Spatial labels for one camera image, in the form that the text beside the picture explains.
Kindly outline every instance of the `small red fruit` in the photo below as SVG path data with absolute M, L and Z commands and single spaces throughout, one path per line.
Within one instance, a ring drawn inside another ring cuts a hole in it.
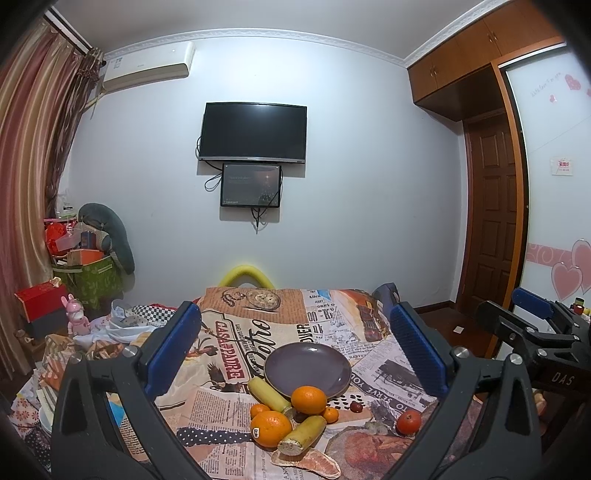
M 421 428 L 421 414 L 416 410 L 407 410 L 396 420 L 396 430 L 402 435 L 414 435 Z
M 363 405 L 357 401 L 352 401 L 349 410 L 353 413 L 361 413 L 363 412 Z

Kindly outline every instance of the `blue clamp pad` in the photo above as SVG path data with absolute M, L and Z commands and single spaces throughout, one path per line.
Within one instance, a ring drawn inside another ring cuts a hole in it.
M 152 336 L 165 336 L 160 348 L 150 355 L 146 364 L 144 391 L 152 401 L 168 391 L 200 329 L 201 311 L 194 303 L 184 302 L 166 326 L 148 337 L 146 343 Z
M 423 389 L 427 395 L 443 398 L 449 391 L 447 373 L 451 362 L 448 365 L 443 362 L 418 324 L 423 329 L 431 330 L 407 302 L 402 302 L 392 308 L 390 312 L 392 333 L 412 365 Z M 451 347 L 447 342 L 443 338 L 435 338 L 435 340 L 444 342 L 442 343 L 443 349 L 446 349 L 446 355 L 449 355 Z
M 527 310 L 540 319 L 548 320 L 554 316 L 554 309 L 548 300 L 538 297 L 535 293 L 524 288 L 519 287 L 513 290 L 511 300 L 518 307 Z

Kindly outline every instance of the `gray pillow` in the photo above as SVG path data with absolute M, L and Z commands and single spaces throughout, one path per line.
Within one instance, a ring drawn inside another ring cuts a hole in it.
M 134 272 L 134 256 L 127 240 L 125 226 L 113 210 L 101 203 L 87 203 L 78 211 L 78 221 L 107 232 L 118 263 L 128 275 Z

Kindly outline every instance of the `air conditioner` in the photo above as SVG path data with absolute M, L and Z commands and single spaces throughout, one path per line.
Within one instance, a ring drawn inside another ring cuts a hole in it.
M 145 48 L 109 61 L 103 80 L 106 93 L 189 76 L 195 45 L 191 41 Z

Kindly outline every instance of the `wooden door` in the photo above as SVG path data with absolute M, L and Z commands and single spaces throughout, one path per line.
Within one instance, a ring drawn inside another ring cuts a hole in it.
M 410 77 L 410 86 L 415 102 L 437 90 L 431 54 L 423 57 L 410 67 L 408 76 Z
M 445 85 L 472 71 L 456 37 L 452 37 L 439 45 L 431 53 L 431 61 L 433 62 L 433 73 L 435 73 L 437 88 L 445 87 Z
M 465 124 L 470 172 L 468 226 L 457 307 L 473 317 L 485 300 L 503 304 L 513 257 L 517 190 L 506 115 Z
M 484 17 L 484 23 L 491 31 L 501 55 L 535 43 L 528 20 L 513 2 L 488 14 Z
M 554 25 L 538 10 L 531 0 L 517 0 L 515 6 L 519 9 L 521 15 L 527 19 L 534 42 L 560 36 L 559 31 L 554 28 Z
M 501 56 L 486 24 L 479 20 L 455 36 L 470 71 L 477 70 Z

